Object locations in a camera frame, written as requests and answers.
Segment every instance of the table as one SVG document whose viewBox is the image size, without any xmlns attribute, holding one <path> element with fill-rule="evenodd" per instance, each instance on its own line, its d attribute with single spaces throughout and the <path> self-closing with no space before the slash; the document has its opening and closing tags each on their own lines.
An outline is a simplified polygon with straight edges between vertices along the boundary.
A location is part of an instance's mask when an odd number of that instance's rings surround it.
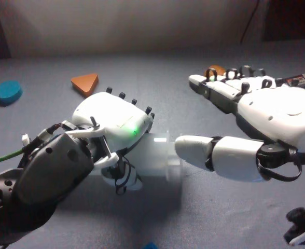
<svg viewBox="0 0 305 249">
<path fill-rule="evenodd" d="M 55 122 L 69 119 L 83 98 L 71 78 L 97 72 L 95 92 L 113 87 L 156 114 L 151 132 L 246 135 L 232 114 L 225 115 L 188 86 L 188 76 L 212 64 L 265 68 L 272 77 L 305 73 L 305 40 L 233 47 L 200 47 L 168 52 L 104 54 L 0 60 L 0 83 L 18 80 L 23 96 L 0 106 L 0 156 Z M 20 158 L 0 163 L 0 172 Z M 294 174 L 289 164 L 279 169 Z M 144 178 L 138 192 L 115 195 L 99 176 L 89 176 L 59 205 L 49 222 L 9 248 L 289 248 L 282 238 L 285 215 L 305 207 L 305 166 L 295 182 L 240 183 L 184 163 L 181 185 Z"/>
</svg>

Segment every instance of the robotic hand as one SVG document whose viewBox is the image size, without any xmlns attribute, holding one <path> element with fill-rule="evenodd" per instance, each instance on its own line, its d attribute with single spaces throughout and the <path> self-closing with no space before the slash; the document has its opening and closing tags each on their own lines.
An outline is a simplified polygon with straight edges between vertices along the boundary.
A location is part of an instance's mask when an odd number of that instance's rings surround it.
<svg viewBox="0 0 305 249">
<path fill-rule="evenodd" d="M 3 248 L 45 224 L 57 204 L 92 171 L 100 171 L 117 194 L 142 187 L 136 168 L 124 156 L 150 131 L 155 115 L 150 107 L 138 109 L 135 99 L 123 100 L 124 93 L 111 92 L 108 88 L 85 99 L 70 122 L 55 124 L 32 141 L 24 135 L 21 150 L 0 158 L 23 154 L 16 169 L 0 173 Z M 53 135 L 60 127 L 65 132 Z"/>
<path fill-rule="evenodd" d="M 234 114 L 239 128 L 252 139 L 185 135 L 176 139 L 176 152 L 197 167 L 236 181 L 294 181 L 305 164 L 305 89 L 297 87 L 296 80 L 289 85 L 264 70 L 255 77 L 246 67 L 249 77 L 243 75 L 243 67 L 227 70 L 225 76 L 210 68 L 206 77 L 191 75 L 189 85 L 225 114 Z M 209 80 L 210 71 L 214 75 Z M 270 170 L 287 162 L 298 168 L 297 175 Z M 305 236 L 291 239 L 295 240 L 290 244 L 299 244 Z"/>
</svg>

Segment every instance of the blue disc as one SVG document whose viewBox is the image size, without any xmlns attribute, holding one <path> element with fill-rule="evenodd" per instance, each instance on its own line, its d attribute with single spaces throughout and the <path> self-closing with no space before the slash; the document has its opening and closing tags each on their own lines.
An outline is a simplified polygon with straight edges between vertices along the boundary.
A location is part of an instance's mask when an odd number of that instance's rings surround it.
<svg viewBox="0 0 305 249">
<path fill-rule="evenodd" d="M 0 102 L 11 104 L 18 100 L 22 95 L 22 89 L 15 80 L 5 81 L 0 84 Z"/>
</svg>

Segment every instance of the white robotic hand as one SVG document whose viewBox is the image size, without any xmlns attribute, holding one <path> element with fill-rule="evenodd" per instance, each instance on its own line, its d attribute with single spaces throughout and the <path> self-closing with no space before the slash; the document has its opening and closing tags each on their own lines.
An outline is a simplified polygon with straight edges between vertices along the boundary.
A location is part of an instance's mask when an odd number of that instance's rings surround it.
<svg viewBox="0 0 305 249">
<path fill-rule="evenodd" d="M 240 73 L 227 70 L 220 80 L 212 68 L 207 75 L 212 71 L 214 81 L 191 75 L 189 84 L 224 113 L 233 113 L 252 140 L 181 136 L 175 142 L 176 152 L 185 161 L 229 179 L 294 181 L 305 164 L 305 89 L 295 87 L 296 81 L 290 87 L 264 70 L 254 77 L 254 70 L 247 68 L 249 77 L 240 68 Z M 286 177 L 269 170 L 287 162 L 298 167 L 298 175 Z"/>
</svg>

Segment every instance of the orange round object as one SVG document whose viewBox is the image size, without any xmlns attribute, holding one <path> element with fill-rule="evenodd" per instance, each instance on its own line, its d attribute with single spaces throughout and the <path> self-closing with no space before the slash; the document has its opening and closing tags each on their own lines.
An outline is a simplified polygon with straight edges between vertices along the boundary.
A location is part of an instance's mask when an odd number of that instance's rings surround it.
<svg viewBox="0 0 305 249">
<path fill-rule="evenodd" d="M 208 68 L 213 68 L 214 70 L 216 70 L 217 75 L 223 75 L 226 72 L 225 68 L 223 68 L 221 66 L 218 66 L 218 65 L 212 65 Z M 211 77 L 213 75 L 214 75 L 213 72 L 210 71 L 209 72 L 209 77 Z"/>
</svg>

